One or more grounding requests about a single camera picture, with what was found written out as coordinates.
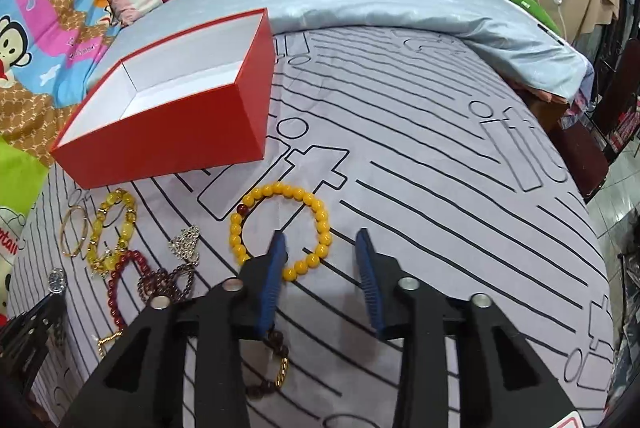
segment white bed sheet with black lines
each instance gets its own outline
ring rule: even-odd
[[[434,32],[341,27],[275,36],[274,46],[264,160],[120,185],[138,202],[130,247],[152,267],[177,266],[168,240],[200,227],[196,296],[238,272],[228,215],[250,188],[280,179],[326,203],[331,254],[284,286],[276,326],[290,346],[290,374],[279,394],[248,402],[252,427],[391,426],[402,343],[379,342],[369,325],[353,256],[361,227],[378,251],[445,294],[492,296],[585,425],[596,426],[613,357],[605,265],[577,188],[526,106],[462,42]],[[52,267],[68,278],[63,347],[50,346],[34,383],[54,421],[98,364],[96,339],[114,329],[105,282],[91,277],[84,254],[62,255],[58,230],[78,203],[93,220],[110,189],[79,189],[55,165],[20,239],[11,314],[44,296]],[[104,245],[114,244],[121,221],[108,217]],[[81,226],[74,214],[72,242]],[[304,206],[269,199],[243,226],[248,252],[262,254],[274,229],[284,229],[291,259],[315,245]],[[138,277],[127,267],[118,289],[127,323],[143,307]],[[191,340],[186,427],[194,426],[196,351]],[[450,426],[460,406],[454,355],[447,340]],[[267,372],[260,344],[242,345],[242,358],[246,380]]]

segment yellow beaded bracelet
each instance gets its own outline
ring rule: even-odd
[[[120,202],[125,206],[124,222],[120,229],[120,237],[114,249],[107,249],[103,257],[98,258],[98,242],[100,242],[104,220],[107,218],[107,213],[111,207]],[[95,214],[94,223],[91,225],[92,233],[86,249],[86,262],[89,264],[93,273],[98,273],[104,278],[110,271],[115,269],[116,264],[129,249],[129,240],[133,235],[133,224],[135,222],[136,201],[131,194],[122,188],[110,192],[106,200],[100,204],[100,208],[98,208]]]
[[[316,217],[316,231],[318,231],[318,245],[314,252],[306,255],[305,258],[298,260],[293,267],[286,267],[282,271],[282,277],[287,282],[294,281],[298,275],[306,274],[309,268],[315,268],[320,265],[320,259],[326,258],[329,254],[329,246],[333,240],[330,233],[329,214],[324,208],[324,202],[316,199],[316,196],[303,188],[286,185],[280,181],[266,184],[264,186],[256,186],[249,191],[243,198],[242,204],[236,208],[236,212],[231,214],[231,226],[229,227],[229,245],[236,255],[236,261],[239,265],[244,264],[249,259],[246,247],[242,244],[242,221],[257,202],[262,199],[268,199],[273,195],[282,195],[286,199],[295,199],[298,202],[304,202],[314,212]]]

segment colorful cartoon blanket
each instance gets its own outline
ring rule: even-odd
[[[49,145],[118,30],[107,0],[0,0],[0,324]]]

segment watch face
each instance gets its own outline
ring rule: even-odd
[[[66,289],[66,276],[63,269],[53,268],[49,273],[49,291],[60,294]]]

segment tiled floor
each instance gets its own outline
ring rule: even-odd
[[[634,157],[639,143],[634,140],[620,154],[609,169],[604,187],[587,205],[607,266],[616,335],[622,321],[622,279],[618,253],[625,252],[631,240],[634,216],[631,210],[640,210],[640,153]]]

